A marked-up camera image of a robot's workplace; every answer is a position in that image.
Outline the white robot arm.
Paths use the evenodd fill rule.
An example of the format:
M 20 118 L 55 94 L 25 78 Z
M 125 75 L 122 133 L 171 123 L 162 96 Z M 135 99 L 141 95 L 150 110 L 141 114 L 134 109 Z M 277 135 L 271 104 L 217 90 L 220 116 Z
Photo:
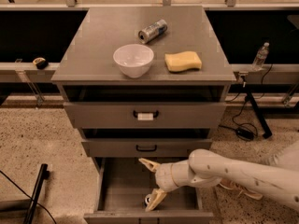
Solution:
M 299 146 L 296 143 L 263 163 L 229 159 L 206 149 L 194 150 L 184 161 L 158 163 L 144 158 L 139 161 L 155 173 L 158 185 L 150 195 L 147 211 L 155 209 L 171 191 L 184 186 L 212 187 L 222 179 L 299 210 Z

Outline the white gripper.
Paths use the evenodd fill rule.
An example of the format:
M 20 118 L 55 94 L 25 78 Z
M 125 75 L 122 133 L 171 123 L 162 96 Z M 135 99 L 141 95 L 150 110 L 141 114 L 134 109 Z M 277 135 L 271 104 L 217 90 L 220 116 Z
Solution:
M 167 192 L 190 184 L 190 166 L 188 161 L 160 164 L 145 158 L 139 158 L 138 160 L 151 172 L 155 173 L 156 184 L 159 187 L 159 189 L 154 189 L 151 193 L 150 203 L 146 207 L 147 212 L 154 210 L 166 197 Z

